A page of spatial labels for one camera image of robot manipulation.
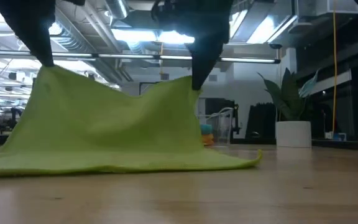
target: wooden table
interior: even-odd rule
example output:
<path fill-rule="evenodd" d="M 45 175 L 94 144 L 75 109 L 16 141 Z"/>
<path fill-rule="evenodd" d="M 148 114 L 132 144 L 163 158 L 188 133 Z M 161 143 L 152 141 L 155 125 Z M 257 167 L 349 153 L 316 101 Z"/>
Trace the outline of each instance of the wooden table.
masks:
<path fill-rule="evenodd" d="M 0 179 L 0 223 L 358 223 L 358 151 L 233 146 L 256 169 Z"/>

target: white plant pot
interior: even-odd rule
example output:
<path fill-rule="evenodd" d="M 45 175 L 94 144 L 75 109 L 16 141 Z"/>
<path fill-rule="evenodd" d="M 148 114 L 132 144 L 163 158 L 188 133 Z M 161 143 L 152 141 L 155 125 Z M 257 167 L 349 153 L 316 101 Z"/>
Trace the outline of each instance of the white plant pot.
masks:
<path fill-rule="evenodd" d="M 278 147 L 311 148 L 311 126 L 309 121 L 276 122 Z"/>

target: potted plant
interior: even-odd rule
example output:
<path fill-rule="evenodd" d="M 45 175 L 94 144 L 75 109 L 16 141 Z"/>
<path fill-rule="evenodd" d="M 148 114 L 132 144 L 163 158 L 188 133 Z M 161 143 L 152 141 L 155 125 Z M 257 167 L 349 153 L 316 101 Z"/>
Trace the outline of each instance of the potted plant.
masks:
<path fill-rule="evenodd" d="M 308 80 L 301 89 L 296 85 L 294 74 L 285 70 L 281 88 L 259 74 L 272 96 L 273 103 L 283 115 L 276 122 L 276 140 L 280 147 L 311 147 L 311 125 L 305 120 L 309 108 L 308 98 L 317 80 L 317 74 Z"/>

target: blue object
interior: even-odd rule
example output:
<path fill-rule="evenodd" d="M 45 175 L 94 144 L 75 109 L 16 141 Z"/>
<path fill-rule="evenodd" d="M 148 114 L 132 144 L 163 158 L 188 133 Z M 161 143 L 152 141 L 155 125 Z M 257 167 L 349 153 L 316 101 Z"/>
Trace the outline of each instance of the blue object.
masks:
<path fill-rule="evenodd" d="M 212 134 L 212 125 L 200 124 L 201 134 Z"/>

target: green cloth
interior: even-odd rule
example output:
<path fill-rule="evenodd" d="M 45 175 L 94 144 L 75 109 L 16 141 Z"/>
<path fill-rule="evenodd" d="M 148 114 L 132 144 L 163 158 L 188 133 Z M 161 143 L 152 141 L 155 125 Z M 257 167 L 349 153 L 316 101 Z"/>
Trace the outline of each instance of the green cloth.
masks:
<path fill-rule="evenodd" d="M 139 97 L 60 68 L 41 68 L 32 96 L 0 148 L 0 175 L 219 170 L 252 161 L 204 149 L 191 78 Z"/>

